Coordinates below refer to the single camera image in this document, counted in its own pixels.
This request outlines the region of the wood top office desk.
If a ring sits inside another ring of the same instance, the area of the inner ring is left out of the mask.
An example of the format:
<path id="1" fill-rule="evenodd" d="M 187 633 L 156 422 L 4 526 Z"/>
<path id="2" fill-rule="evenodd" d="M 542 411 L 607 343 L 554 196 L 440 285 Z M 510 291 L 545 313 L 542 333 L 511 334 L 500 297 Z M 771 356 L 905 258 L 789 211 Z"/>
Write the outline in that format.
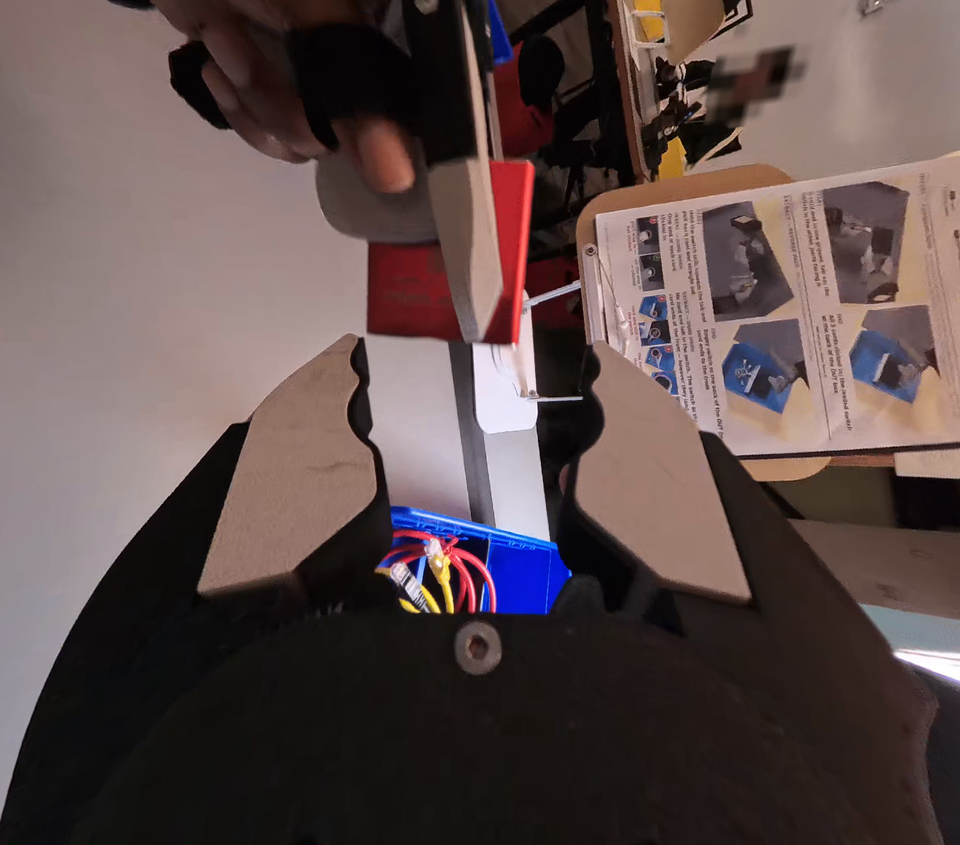
<path id="1" fill-rule="evenodd" d="M 634 0 L 583 0 L 582 9 L 598 101 L 598 167 L 614 175 L 620 187 L 645 184 L 651 173 L 642 128 L 660 112 L 656 59 L 666 57 L 668 36 L 646 39 L 642 18 L 663 15 L 637 10 Z"/>

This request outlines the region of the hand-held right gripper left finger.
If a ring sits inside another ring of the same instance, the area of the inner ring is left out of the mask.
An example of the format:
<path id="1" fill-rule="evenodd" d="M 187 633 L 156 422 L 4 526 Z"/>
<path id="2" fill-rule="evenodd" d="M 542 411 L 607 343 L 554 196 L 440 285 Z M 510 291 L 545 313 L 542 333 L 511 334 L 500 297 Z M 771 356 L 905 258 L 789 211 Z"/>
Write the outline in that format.
<path id="1" fill-rule="evenodd" d="M 392 540 L 371 440 L 365 342 L 342 335 L 251 414 L 205 562 L 202 597 L 390 597 Z"/>

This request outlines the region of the white stand base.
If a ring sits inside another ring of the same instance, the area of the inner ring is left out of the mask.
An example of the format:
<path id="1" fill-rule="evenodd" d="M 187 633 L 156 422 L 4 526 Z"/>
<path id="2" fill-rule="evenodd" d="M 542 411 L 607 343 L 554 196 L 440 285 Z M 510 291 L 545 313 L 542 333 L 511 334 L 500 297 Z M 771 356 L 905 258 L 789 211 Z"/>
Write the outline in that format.
<path id="1" fill-rule="evenodd" d="M 532 317 L 534 307 L 580 293 L 578 279 L 533 298 L 524 292 L 517 341 L 472 346 L 474 415 L 481 431 L 486 434 L 531 431 L 540 405 L 582 401 L 582 395 L 551 396 L 538 391 Z"/>

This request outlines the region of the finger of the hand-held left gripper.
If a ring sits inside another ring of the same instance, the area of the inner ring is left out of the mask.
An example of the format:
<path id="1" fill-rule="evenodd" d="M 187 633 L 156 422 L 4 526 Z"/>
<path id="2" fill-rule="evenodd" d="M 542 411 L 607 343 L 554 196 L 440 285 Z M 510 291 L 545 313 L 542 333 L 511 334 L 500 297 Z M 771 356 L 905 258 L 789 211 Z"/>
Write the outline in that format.
<path id="1" fill-rule="evenodd" d="M 503 292 L 490 167 L 490 154 L 498 153 L 500 144 L 498 125 L 490 123 L 489 75 L 479 67 L 465 9 L 461 25 L 476 151 L 430 166 L 427 189 L 462 341 L 475 344 L 484 340 Z"/>

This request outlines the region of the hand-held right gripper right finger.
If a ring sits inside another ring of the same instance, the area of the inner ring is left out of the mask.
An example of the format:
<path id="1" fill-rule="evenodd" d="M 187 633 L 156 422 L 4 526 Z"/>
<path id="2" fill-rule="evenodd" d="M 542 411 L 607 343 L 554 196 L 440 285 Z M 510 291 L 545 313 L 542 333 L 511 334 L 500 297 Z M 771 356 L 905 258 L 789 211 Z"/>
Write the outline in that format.
<path id="1" fill-rule="evenodd" d="M 596 342 L 584 355 L 582 406 L 558 517 L 571 573 L 597 579 L 611 611 L 644 586 L 749 604 L 700 430 L 676 398 Z"/>

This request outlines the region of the red metal ethernet switch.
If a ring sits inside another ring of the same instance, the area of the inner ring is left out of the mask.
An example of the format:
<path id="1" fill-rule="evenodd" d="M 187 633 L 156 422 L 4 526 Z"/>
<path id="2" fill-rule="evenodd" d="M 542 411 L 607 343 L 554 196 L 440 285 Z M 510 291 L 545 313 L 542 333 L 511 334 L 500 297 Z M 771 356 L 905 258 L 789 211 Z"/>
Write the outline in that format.
<path id="1" fill-rule="evenodd" d="M 490 177 L 503 289 L 480 342 L 510 345 L 521 337 L 535 167 L 528 159 L 496 160 Z M 439 244 L 368 246 L 366 330 L 371 335 L 466 343 Z"/>

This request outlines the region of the red floor bag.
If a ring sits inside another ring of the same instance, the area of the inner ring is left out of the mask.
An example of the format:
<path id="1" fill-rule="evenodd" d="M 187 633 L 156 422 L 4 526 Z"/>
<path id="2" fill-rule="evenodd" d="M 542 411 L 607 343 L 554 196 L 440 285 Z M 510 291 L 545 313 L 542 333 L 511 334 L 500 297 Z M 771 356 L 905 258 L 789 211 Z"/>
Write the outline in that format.
<path id="1" fill-rule="evenodd" d="M 561 48 L 546 34 L 525 38 L 493 71 L 503 156 L 529 159 L 552 143 L 554 100 L 566 73 Z"/>

